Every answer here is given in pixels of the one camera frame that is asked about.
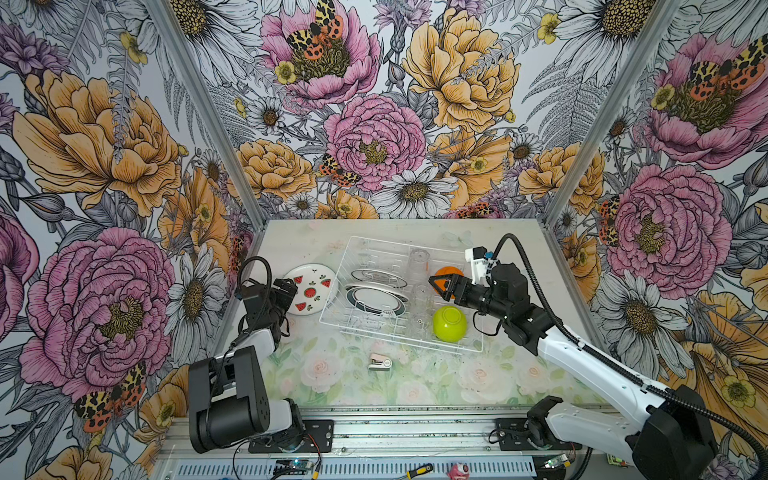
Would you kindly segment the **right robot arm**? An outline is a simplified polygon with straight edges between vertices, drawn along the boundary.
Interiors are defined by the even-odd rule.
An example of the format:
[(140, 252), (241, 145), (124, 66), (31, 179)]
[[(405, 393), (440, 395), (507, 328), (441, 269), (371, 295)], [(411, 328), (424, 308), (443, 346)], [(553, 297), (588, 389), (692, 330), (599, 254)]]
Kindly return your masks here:
[(429, 283), (444, 300), (498, 319), (515, 344), (564, 369), (617, 412), (542, 401), (531, 414), (554, 439), (619, 457), (646, 479), (697, 479), (717, 456), (712, 426), (695, 392), (668, 391), (577, 336), (549, 307), (531, 301), (527, 279), (515, 265), (495, 266), (487, 286), (457, 274), (435, 275)]

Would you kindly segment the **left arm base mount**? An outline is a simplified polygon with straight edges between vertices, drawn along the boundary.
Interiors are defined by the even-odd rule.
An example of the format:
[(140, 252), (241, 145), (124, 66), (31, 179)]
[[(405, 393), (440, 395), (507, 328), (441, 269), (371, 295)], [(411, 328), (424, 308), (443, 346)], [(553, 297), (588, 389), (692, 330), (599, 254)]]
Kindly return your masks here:
[(287, 430), (257, 437), (248, 444), (251, 454), (326, 454), (333, 446), (335, 422), (328, 418), (303, 420)]

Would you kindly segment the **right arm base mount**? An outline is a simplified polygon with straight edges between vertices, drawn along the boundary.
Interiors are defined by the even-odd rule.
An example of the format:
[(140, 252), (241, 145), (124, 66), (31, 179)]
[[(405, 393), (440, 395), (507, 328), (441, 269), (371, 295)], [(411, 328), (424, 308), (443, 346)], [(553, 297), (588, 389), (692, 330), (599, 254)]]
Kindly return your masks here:
[(549, 395), (537, 402), (524, 417), (496, 419), (488, 442), (498, 445), (501, 451), (580, 450), (581, 444), (556, 438), (546, 423), (550, 410), (562, 403), (562, 398)]

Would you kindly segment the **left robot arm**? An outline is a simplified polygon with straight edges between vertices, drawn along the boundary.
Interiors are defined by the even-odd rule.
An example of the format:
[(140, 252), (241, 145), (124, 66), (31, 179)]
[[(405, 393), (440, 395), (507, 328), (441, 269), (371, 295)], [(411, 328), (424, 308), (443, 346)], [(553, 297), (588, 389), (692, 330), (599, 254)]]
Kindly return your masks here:
[(245, 307), (227, 351), (189, 367), (188, 422), (194, 450), (205, 453), (241, 441), (295, 451), (306, 428), (296, 403), (268, 397), (261, 362), (276, 352), (297, 293), (290, 279), (270, 286), (248, 280), (237, 292)]

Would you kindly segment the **pink small toy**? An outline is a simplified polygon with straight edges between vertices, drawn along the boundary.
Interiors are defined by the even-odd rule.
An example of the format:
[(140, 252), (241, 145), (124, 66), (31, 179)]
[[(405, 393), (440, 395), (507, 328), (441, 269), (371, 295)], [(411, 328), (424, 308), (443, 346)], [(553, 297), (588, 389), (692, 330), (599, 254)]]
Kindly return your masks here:
[(468, 480), (470, 478), (470, 468), (465, 463), (453, 464), (447, 472), (450, 480)]

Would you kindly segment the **small green device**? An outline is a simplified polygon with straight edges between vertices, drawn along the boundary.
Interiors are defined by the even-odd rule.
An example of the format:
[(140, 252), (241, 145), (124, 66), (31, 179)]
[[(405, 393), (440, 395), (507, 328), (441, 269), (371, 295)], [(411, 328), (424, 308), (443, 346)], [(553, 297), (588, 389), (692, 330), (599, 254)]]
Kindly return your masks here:
[(628, 466), (628, 464), (623, 459), (611, 454), (606, 455), (606, 461), (609, 465), (616, 467), (626, 468)]

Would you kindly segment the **watermelon pattern plate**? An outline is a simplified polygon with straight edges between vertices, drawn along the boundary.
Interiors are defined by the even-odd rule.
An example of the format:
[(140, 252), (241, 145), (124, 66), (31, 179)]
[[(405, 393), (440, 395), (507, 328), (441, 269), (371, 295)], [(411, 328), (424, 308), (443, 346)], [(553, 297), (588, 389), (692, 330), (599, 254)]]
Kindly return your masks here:
[(307, 316), (321, 313), (338, 293), (335, 272), (322, 264), (309, 263), (297, 266), (289, 270), (284, 277), (292, 280), (298, 288), (288, 309), (291, 315)]

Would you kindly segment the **middle clear plastic glass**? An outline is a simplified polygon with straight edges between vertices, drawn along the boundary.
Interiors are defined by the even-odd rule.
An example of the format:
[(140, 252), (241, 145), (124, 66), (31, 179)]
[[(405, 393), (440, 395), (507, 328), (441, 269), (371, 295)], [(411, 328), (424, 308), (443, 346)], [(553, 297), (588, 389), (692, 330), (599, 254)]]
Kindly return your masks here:
[(414, 314), (427, 314), (434, 305), (434, 290), (431, 286), (417, 284), (413, 287), (410, 297), (410, 310)]

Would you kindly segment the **teal rimmed back plate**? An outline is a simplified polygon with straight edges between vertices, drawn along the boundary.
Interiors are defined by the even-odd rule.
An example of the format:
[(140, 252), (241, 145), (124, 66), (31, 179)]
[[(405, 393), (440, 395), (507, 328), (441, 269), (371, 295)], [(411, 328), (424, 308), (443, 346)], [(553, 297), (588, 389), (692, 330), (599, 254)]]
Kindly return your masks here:
[(350, 275), (360, 282), (378, 283), (394, 289), (405, 289), (408, 286), (403, 277), (380, 269), (357, 268), (352, 270)]

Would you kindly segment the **aluminium corner post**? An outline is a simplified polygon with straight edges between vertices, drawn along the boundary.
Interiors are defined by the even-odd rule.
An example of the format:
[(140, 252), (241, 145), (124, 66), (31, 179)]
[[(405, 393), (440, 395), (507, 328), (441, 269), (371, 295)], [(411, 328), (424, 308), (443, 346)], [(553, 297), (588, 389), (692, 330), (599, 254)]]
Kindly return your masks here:
[(657, 52), (663, 35), (671, 24), (680, 1), (657, 1), (652, 9), (646, 25), (638, 37), (637, 43), (627, 57), (627, 65), (619, 69), (616, 80), (609, 90), (605, 101), (595, 117), (574, 163), (565, 175), (562, 185), (549, 204), (542, 222), (547, 228), (552, 227), (560, 211), (566, 206), (579, 186), (582, 176), (591, 165), (592, 160), (602, 142), (602, 139), (610, 127), (610, 123), (621, 110), (620, 102), (630, 93), (635, 81), (639, 78), (649, 58)]
[(252, 187), (237, 159), (235, 147), (230, 141), (228, 132), (210, 96), (205, 79), (195, 65), (196, 57), (193, 55), (191, 48), (187, 46), (187, 41), (183, 37), (183, 32), (170, 4), (167, 1), (149, 1), (147, 9), (150, 18), (158, 29), (159, 36), (166, 50), (173, 60), (176, 75), (187, 88), (196, 110), (200, 114), (201, 120), (212, 139), (213, 145), (230, 174), (233, 185), (239, 194), (255, 232), (263, 234), (267, 226), (267, 218), (260, 208), (253, 194)]

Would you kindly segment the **clear plastic glass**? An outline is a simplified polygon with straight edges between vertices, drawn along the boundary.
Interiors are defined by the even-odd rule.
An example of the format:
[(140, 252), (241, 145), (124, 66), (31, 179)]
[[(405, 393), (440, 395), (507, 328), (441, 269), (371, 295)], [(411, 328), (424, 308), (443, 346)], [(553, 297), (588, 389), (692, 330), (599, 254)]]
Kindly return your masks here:
[(414, 314), (427, 314), (434, 305), (434, 290), (431, 286), (417, 284), (413, 287), (410, 297), (410, 310)]
[(407, 281), (412, 285), (423, 284), (430, 275), (431, 255), (427, 249), (411, 248), (407, 263)]

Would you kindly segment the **far clear plastic glass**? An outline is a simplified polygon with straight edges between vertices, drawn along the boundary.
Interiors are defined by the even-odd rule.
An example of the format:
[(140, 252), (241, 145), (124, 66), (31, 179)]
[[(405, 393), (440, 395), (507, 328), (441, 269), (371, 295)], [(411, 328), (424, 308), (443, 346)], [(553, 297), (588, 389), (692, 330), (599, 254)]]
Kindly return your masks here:
[(427, 249), (411, 248), (407, 263), (407, 281), (412, 285), (423, 284), (430, 275), (431, 255)]

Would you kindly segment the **orange plastic bowl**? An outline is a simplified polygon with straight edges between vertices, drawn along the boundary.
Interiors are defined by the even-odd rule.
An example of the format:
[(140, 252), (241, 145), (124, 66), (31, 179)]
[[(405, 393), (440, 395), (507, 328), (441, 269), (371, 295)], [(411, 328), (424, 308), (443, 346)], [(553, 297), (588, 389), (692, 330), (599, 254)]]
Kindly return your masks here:
[(448, 289), (450, 280), (453, 275), (462, 276), (463, 271), (455, 266), (445, 266), (440, 269), (438, 269), (434, 276), (436, 277), (436, 280), (434, 281), (435, 289), (438, 293), (442, 294), (444, 291)]

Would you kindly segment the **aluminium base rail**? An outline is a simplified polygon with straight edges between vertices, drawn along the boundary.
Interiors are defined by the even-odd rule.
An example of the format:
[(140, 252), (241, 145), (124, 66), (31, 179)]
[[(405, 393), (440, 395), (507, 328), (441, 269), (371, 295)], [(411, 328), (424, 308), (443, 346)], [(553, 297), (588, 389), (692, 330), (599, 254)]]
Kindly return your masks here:
[(191, 446), (187, 424), (171, 427), (158, 456), (153, 479), (269, 479), (277, 460), (317, 461), (322, 479), (396, 479), (408, 470), (432, 463), (431, 479), (445, 479), (455, 463), (465, 463), (472, 479), (569, 479), (583, 468), (585, 479), (638, 479), (631, 467), (609, 465), (596, 450), (584, 458), (580, 450), (570, 467), (546, 469), (556, 451), (501, 451), (488, 442), (498, 418), (515, 418), (520, 408), (310, 408), (305, 420), (335, 422), (333, 446), (326, 454), (251, 454), (248, 444), (199, 454)]

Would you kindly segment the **aluminium corner post left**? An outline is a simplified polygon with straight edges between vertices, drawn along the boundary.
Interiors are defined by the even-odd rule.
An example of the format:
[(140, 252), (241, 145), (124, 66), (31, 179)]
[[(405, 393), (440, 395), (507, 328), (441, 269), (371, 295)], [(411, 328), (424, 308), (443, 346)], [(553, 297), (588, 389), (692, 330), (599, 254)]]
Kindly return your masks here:
[(255, 232), (263, 234), (267, 226), (267, 218), (260, 208), (253, 194), (252, 187), (237, 159), (235, 147), (230, 141), (228, 132), (210, 96), (205, 79), (195, 65), (196, 57), (193, 55), (191, 48), (187, 46), (187, 41), (183, 37), (183, 32), (170, 4), (167, 1), (149, 1), (147, 9), (150, 18), (158, 29), (159, 36), (166, 50), (173, 60), (176, 75), (187, 88), (196, 110), (200, 114), (201, 120), (212, 139), (213, 145), (230, 174), (233, 185), (239, 194)]

